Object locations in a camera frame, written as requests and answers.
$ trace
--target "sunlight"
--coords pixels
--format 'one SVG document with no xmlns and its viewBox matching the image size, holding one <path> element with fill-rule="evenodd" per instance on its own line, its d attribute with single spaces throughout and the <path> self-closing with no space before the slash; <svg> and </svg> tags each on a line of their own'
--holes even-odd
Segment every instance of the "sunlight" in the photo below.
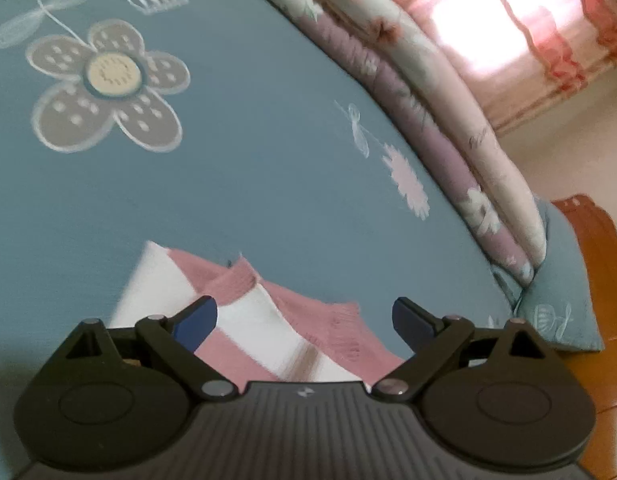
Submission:
<svg viewBox="0 0 617 480">
<path fill-rule="evenodd" d="M 508 0 L 519 18 L 549 10 L 557 29 L 582 15 L 579 0 Z M 524 35 L 499 0 L 441 0 L 432 11 L 439 40 L 466 61 L 473 77 L 488 78 L 528 52 Z"/>
</svg>

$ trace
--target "gray flower pattern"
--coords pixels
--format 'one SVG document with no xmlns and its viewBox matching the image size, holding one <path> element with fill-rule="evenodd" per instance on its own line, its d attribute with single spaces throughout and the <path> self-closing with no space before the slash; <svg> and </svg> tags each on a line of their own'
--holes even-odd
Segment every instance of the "gray flower pattern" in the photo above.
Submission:
<svg viewBox="0 0 617 480">
<path fill-rule="evenodd" d="M 174 150 L 182 126 L 162 94 L 185 90 L 186 65 L 163 52 L 147 52 L 129 23 L 107 20 L 89 31 L 88 44 L 68 36 L 46 36 L 27 50 L 32 67 L 60 80 L 42 94 L 32 127 L 45 146 L 80 152 L 117 125 L 152 152 Z"/>
</svg>

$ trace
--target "folded quilt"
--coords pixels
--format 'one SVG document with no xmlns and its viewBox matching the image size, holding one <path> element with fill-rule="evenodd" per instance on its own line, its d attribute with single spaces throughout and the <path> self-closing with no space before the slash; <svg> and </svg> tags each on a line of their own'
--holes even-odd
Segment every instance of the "folded quilt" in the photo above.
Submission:
<svg viewBox="0 0 617 480">
<path fill-rule="evenodd" d="M 201 296 L 216 301 L 217 325 L 195 355 L 241 390 L 248 381 L 374 384 L 403 362 L 366 327 L 355 303 L 322 303 L 265 282 L 245 258 L 226 268 L 152 242 L 110 326 L 173 316 Z"/>
<path fill-rule="evenodd" d="M 461 153 L 442 134 L 393 66 L 349 34 L 314 0 L 270 0 L 364 85 L 463 216 L 484 253 L 523 286 L 533 278 L 527 254 L 503 224 Z"/>
<path fill-rule="evenodd" d="M 392 0 L 323 0 L 356 33 L 385 53 L 477 171 L 515 239 L 535 267 L 546 256 L 546 235 L 521 173 L 503 152 L 482 109 L 459 74 Z"/>
</svg>

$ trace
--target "wooden furniture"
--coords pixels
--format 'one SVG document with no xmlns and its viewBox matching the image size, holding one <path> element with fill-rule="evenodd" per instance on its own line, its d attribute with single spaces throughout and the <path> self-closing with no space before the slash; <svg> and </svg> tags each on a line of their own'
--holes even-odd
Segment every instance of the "wooden furniture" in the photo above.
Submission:
<svg viewBox="0 0 617 480">
<path fill-rule="evenodd" d="M 595 354 L 563 354 L 597 407 L 597 426 L 582 462 L 598 480 L 610 480 L 617 478 L 617 230 L 610 216 L 588 196 L 553 203 L 577 234 L 606 344 L 604 351 Z"/>
</svg>

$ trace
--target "pink and white cloth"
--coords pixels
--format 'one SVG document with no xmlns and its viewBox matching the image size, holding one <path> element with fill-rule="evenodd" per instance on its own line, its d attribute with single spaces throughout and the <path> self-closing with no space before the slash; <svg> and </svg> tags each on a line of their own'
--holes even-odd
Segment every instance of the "pink and white cloth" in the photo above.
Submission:
<svg viewBox="0 0 617 480">
<path fill-rule="evenodd" d="M 109 326 L 173 316 L 201 296 L 216 300 L 218 323 L 195 355 L 241 390 L 248 381 L 374 384 L 403 362 L 368 329 L 355 303 L 300 296 L 262 280 L 243 257 L 226 268 L 153 242 Z"/>
</svg>

